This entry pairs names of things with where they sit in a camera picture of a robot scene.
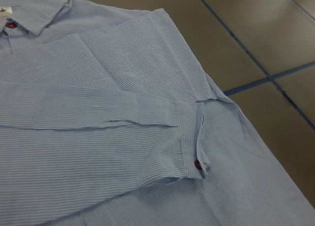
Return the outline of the light blue striped shirt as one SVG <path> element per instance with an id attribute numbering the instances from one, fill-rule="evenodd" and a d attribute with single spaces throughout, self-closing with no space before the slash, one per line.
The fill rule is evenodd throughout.
<path id="1" fill-rule="evenodd" d="M 163 9 L 0 10 L 1 225 L 314 225 Z"/>

